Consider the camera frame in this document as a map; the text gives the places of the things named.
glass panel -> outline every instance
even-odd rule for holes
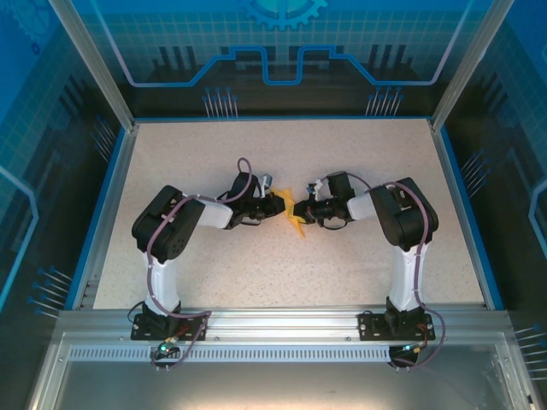
[[[547,326],[545,18],[546,2],[515,1],[446,123],[517,330]]]
[[[0,397],[16,409],[32,392],[120,124],[47,1],[0,1],[0,56]]]
[[[74,3],[137,116],[232,117],[432,114],[490,2]]]
[[[160,374],[144,363],[70,363],[56,410],[509,410],[495,363],[487,346],[445,347],[409,374],[386,363],[185,363]]]

robotic arm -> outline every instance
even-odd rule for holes
[[[244,191],[249,180],[249,188]],[[161,306],[169,312],[180,311],[180,298],[176,290],[178,268],[175,260],[184,251],[197,226],[226,230],[238,225],[258,226],[262,220],[285,210],[283,198],[270,192],[271,184],[272,177],[269,175],[257,178],[248,173],[239,173],[232,188],[217,198],[234,198],[243,192],[237,200],[221,203],[191,199],[180,208],[161,230],[151,250],[153,296]],[[137,240],[138,249],[143,252],[146,266],[149,264],[146,249],[152,235],[165,220],[166,215],[170,214],[184,197],[185,194],[173,186],[163,187],[133,224],[132,235]],[[135,325],[132,332],[133,340],[158,340],[179,333],[179,330],[189,323],[165,314],[148,293],[143,304],[143,313],[135,317]],[[185,333],[191,337],[192,329],[189,328]]]
[[[377,186],[361,196],[356,196],[351,188],[348,174],[335,173],[326,177],[332,198],[319,201],[318,191],[322,181],[310,184],[309,199],[295,205],[294,214],[305,220],[306,224],[318,223],[329,230],[345,227],[355,220],[378,217],[385,238],[394,247],[395,263],[391,291],[386,300],[386,312],[383,318],[366,317],[370,327],[361,334],[363,340],[392,340],[406,338],[414,340],[417,325],[430,325],[431,317],[426,315],[415,298],[416,250],[424,231],[424,219],[417,204],[408,194],[396,186]],[[413,179],[398,181],[414,192],[426,209],[429,229],[426,244],[421,250],[419,289],[421,273],[428,244],[432,234],[438,229],[438,217]],[[328,225],[326,220],[338,218],[344,223],[336,227]]]

blue trim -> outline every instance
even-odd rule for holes
[[[245,117],[137,117],[135,121],[142,123],[157,122],[228,122],[228,121],[261,121],[261,120],[416,120],[431,119],[430,115],[405,115],[397,117],[371,117],[365,115],[295,115],[295,116],[245,116]]]
[[[67,300],[65,301],[65,310],[72,310],[72,306],[74,304],[74,301],[76,300],[79,282],[82,280],[82,277],[84,275],[84,268],[87,262],[87,258],[89,257],[91,243],[93,242],[93,237],[95,236],[95,232],[97,231],[99,217],[101,216],[101,212],[103,211],[106,194],[109,191],[110,183],[112,182],[112,175],[114,174],[114,168],[116,162],[118,161],[118,156],[120,155],[121,145],[123,143],[125,135],[126,130],[122,127],[120,129],[120,134],[118,135],[118,138],[116,140],[114,151],[112,152],[112,156],[110,157],[109,167],[107,168],[106,174],[104,175],[103,186],[101,187],[101,191],[99,192],[97,204],[95,205],[95,210],[93,211],[93,216],[91,217],[91,223],[89,225],[89,229],[87,230],[87,235],[85,236],[84,246],[81,253],[79,254],[78,265],[76,266],[76,270],[74,271],[74,277],[70,285],[70,290],[68,291]]]
[[[367,79],[372,85],[422,85],[429,86],[437,82],[440,74],[443,71],[444,64],[448,60],[450,52],[452,51],[454,44],[456,43],[457,38],[460,35],[460,31],[463,27],[464,22],[466,21],[469,11],[473,7],[475,0],[469,0],[467,7],[463,10],[462,16],[452,34],[449,43],[446,46],[446,50],[441,57],[441,60],[435,70],[435,74],[432,79],[425,81],[414,81],[414,80],[378,80],[375,79],[371,73],[356,59],[352,54],[338,53],[336,51],[335,44],[311,44],[303,45],[298,49],[297,52],[297,75],[294,80],[271,80],[269,78],[269,68],[268,68],[268,53],[266,48],[261,45],[232,45],[228,47],[228,54],[221,56],[213,56],[205,65],[194,75],[190,81],[186,82],[176,82],[176,83],[138,83],[136,82],[131,73],[129,72],[129,67],[125,63],[123,56],[121,55],[120,50],[112,36],[112,33],[109,30],[109,26],[106,23],[101,10],[98,7],[97,0],[91,0],[91,5],[97,13],[97,18],[99,19],[101,26],[110,42],[110,46],[120,63],[121,69],[127,78],[127,82],[136,88],[184,88],[184,87],[193,87],[217,62],[224,61],[236,61],[236,53],[239,51],[258,51],[261,54],[262,60],[262,79],[266,85],[298,85],[302,82],[303,78],[303,67],[304,67],[304,53],[306,51],[328,51],[328,57],[331,60],[347,60],[351,63],[356,70],[361,73],[361,75]]]
[[[463,209],[468,218],[469,225],[471,226],[471,234],[473,235],[475,247],[479,253],[480,264],[485,271],[486,285],[488,289],[483,289],[483,291],[488,291],[490,293],[492,303],[494,304],[494,308],[496,310],[503,310],[503,301],[497,287],[496,278],[494,277],[492,266],[490,265],[488,255],[486,254],[485,244],[482,241],[482,236],[479,232],[479,226],[477,225],[477,220],[475,219],[475,214],[473,213],[473,209],[471,207],[471,201],[469,201],[468,193],[465,190],[465,184],[463,183],[462,174],[460,173],[460,168],[458,167],[456,156],[454,155],[454,150],[452,149],[452,144],[450,143],[450,139],[448,137],[448,132],[444,126],[441,128],[441,137],[443,139],[444,147],[446,148],[446,153],[448,154],[450,167],[454,173],[458,190],[460,191],[460,196],[462,197]]]

perforated metal strip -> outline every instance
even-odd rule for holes
[[[150,346],[78,346],[72,348],[70,360],[146,362],[155,349]],[[179,355],[170,360],[177,360]],[[196,346],[187,361],[324,363],[387,362],[390,358],[386,346]]]

black mounting plate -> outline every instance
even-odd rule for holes
[[[427,340],[435,340],[435,329],[430,314],[423,315],[423,325],[427,327]],[[422,342],[424,335],[417,327],[401,329],[393,336],[383,313],[361,313],[357,315],[357,329],[362,342],[409,341]]]
[[[199,326],[204,321],[204,318],[195,318],[195,319],[174,319],[169,318],[170,320],[178,321],[175,325],[170,326],[171,331],[168,331],[165,326],[158,326],[149,315],[144,313],[139,313],[135,316],[133,320],[133,327],[131,330],[131,340],[157,340],[162,341],[171,337],[173,334],[178,333],[179,330],[188,328],[187,331],[179,335],[180,341],[191,342],[196,335],[196,332],[199,330]],[[197,340],[205,340],[205,334],[207,328],[204,329],[197,338]]]

